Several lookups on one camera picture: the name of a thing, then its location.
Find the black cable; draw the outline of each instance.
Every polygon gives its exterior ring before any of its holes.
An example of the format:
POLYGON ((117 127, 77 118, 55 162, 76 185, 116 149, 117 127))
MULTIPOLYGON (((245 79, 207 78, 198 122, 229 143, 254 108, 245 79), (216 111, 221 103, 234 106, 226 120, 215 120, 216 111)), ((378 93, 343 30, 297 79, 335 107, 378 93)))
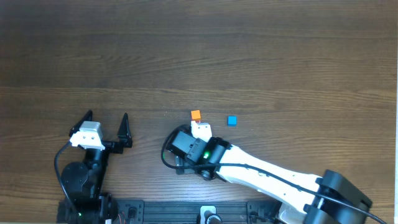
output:
POLYGON ((203 164, 203 165, 195 165, 195 166, 173 166, 173 165, 167 163, 166 160, 164 159, 164 151, 165 151, 165 148, 166 148, 167 144, 169 143, 171 137, 172 137, 177 131, 179 131, 179 130, 185 130, 185 131, 187 131, 187 128, 183 129, 183 128, 186 127, 186 126, 187 126, 187 125, 184 124, 184 125, 181 125, 181 126, 175 128, 175 129, 169 134, 169 136, 167 136, 165 142, 163 143, 162 151, 161 151, 162 162, 163 162, 163 164, 165 164, 167 167, 169 167, 169 168, 171 168, 171 169, 176 169, 176 170, 177 170, 177 169, 182 169, 182 170, 185 170, 185 169, 202 169, 202 168, 214 168, 214 167, 221 167, 221 166, 230 166, 230 167, 243 167, 243 168, 246 168, 246 169, 256 170, 256 171, 258 171, 258 172, 260 172, 260 173, 265 174, 266 176, 273 177, 273 178, 275 178, 275 179, 277 179, 277 180, 279 180, 279 181, 281 181, 281 182, 283 182, 283 183, 285 183, 285 184, 287 184, 287 185, 289 185, 289 186, 291 186, 291 187, 294 187, 294 188, 296 188, 296 189, 299 190, 299 191, 303 191, 303 192, 306 192, 306 193, 308 193, 308 194, 312 194, 312 195, 314 195, 314 196, 316 196, 316 197, 324 198, 324 199, 329 200, 329 201, 331 201, 331 202, 334 202, 334 203, 337 203, 337 204, 346 206, 346 207, 348 207, 348 208, 351 208, 351 209, 353 209, 353 210, 355 210, 355 211, 357 211, 357 212, 360 212, 360 213, 366 215, 367 217, 372 218, 373 220, 377 221, 378 223, 387 224, 387 223, 386 223, 385 221, 383 221, 381 218, 379 218, 379 217, 373 215, 372 213, 369 213, 369 212, 367 212, 367 211, 364 211, 364 210, 362 210, 362 209, 359 209, 359 208, 357 208, 357 207, 354 207, 354 206, 352 206, 352 205, 349 205, 349 204, 347 204, 347 203, 345 203, 345 202, 342 202, 342 201, 340 201, 340 200, 331 198, 331 197, 329 197, 329 196, 322 195, 322 194, 320 194, 320 193, 318 193, 318 192, 314 192, 314 191, 312 191, 312 190, 303 188, 303 187, 301 187, 301 186, 299 186, 299 185, 297 185, 297 184, 294 184, 294 183, 292 183, 292 182, 290 182, 290 181, 288 181, 288 180, 285 180, 285 179, 283 179, 283 178, 281 178, 281 177, 279 177, 279 176, 277 176, 277 175, 275 175, 275 174, 273 174, 273 173, 271 173, 271 172, 268 172, 268 171, 266 171, 266 170, 260 169, 260 168, 258 168, 258 167, 250 166, 250 165, 247 165, 247 164, 222 163, 222 164, 203 164))
POLYGON ((59 172, 59 170, 58 170, 58 158, 60 157, 60 154, 61 154, 67 147, 69 147, 70 145, 71 145, 71 142, 68 141, 68 142, 57 152, 57 155, 55 155, 55 158, 54 158, 54 168, 55 168, 55 174, 57 175, 58 182, 60 182, 62 191, 63 191, 63 193, 65 194, 65 197, 67 198, 68 203, 70 204, 72 210, 73 210, 75 213, 77 213, 77 209, 76 209, 75 205, 72 203, 72 200, 70 200, 70 197, 69 197, 69 195, 68 195, 68 192, 67 192, 67 190, 65 189, 65 186, 64 186, 63 183, 62 183, 61 175, 60 175, 60 172, 59 172))

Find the small block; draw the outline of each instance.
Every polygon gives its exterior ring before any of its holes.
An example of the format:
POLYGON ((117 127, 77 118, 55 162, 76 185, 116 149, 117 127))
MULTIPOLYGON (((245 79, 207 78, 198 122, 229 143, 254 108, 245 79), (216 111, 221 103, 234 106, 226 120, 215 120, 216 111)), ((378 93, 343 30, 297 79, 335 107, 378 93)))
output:
POLYGON ((191 111, 191 118, 193 121, 199 122, 201 120, 200 110, 191 111))
POLYGON ((236 116, 228 116, 228 126, 236 126, 236 116))

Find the green indicator light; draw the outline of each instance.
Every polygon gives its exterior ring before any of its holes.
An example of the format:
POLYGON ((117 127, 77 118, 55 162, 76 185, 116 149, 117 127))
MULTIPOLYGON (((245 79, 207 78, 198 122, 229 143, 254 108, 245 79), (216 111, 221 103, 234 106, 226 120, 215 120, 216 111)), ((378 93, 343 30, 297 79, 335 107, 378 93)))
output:
POLYGON ((207 159, 210 156, 209 152, 205 152, 205 155, 203 156, 204 159, 207 159))

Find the blue cube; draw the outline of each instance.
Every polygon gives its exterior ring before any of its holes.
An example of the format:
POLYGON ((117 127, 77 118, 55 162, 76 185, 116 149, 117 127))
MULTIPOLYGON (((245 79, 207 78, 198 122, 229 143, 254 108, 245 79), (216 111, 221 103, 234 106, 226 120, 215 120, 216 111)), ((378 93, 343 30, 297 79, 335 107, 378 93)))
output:
POLYGON ((228 116, 228 126, 236 126, 236 116, 228 116))

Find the wood grain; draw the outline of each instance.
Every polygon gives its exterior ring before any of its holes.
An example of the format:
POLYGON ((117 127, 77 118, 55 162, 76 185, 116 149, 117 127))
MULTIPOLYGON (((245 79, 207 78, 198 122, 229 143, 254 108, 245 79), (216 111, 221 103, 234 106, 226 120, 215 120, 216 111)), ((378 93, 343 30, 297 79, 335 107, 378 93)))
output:
MULTIPOLYGON (((395 1, 0 1, 0 221, 55 221, 53 157, 88 109, 106 139, 131 119, 134 147, 104 183, 116 197, 266 198, 161 163, 199 109, 260 159, 341 172, 392 223, 396 24, 395 1)), ((67 150, 60 168, 83 155, 67 150)))

